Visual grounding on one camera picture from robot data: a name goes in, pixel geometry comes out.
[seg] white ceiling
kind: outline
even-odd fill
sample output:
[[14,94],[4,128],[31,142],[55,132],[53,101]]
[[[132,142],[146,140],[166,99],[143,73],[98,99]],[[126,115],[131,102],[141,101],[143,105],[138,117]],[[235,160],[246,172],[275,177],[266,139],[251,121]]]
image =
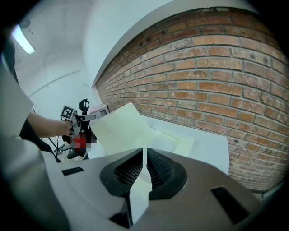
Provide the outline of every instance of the white ceiling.
[[25,17],[31,24],[23,29],[35,52],[28,55],[14,42],[15,64],[30,64],[47,55],[81,49],[83,29],[92,1],[42,0]]

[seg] person's arm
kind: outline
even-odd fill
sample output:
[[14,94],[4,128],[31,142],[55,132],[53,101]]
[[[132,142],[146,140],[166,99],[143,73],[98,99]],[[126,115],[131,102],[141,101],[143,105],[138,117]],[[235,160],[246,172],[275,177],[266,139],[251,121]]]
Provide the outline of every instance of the person's arm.
[[68,120],[52,120],[30,112],[28,121],[40,138],[70,135],[71,124]]

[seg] brick wall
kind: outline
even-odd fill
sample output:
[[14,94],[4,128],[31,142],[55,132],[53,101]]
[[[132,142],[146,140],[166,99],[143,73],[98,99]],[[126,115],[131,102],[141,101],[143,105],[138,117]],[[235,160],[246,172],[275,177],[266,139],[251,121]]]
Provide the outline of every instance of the brick wall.
[[111,111],[133,102],[146,116],[228,138],[230,176],[265,191],[289,164],[289,69],[258,16],[188,11],[130,41],[96,86]]

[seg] hand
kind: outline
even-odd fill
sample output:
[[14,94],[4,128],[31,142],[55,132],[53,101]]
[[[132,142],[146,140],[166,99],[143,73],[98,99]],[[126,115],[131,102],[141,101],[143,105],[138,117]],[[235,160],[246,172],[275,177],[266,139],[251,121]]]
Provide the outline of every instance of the hand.
[[62,124],[63,124],[63,128],[64,128],[64,135],[71,135],[71,128],[72,128],[72,125],[71,125],[71,123],[70,123],[70,121],[69,120],[63,120],[63,121],[61,121],[62,122]]

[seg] ceiling light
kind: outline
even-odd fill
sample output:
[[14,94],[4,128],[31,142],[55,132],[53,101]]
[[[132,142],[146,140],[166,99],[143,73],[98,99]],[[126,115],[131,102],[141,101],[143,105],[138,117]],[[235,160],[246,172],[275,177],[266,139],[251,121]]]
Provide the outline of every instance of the ceiling light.
[[15,27],[14,31],[12,32],[12,36],[29,55],[35,52],[19,25]]

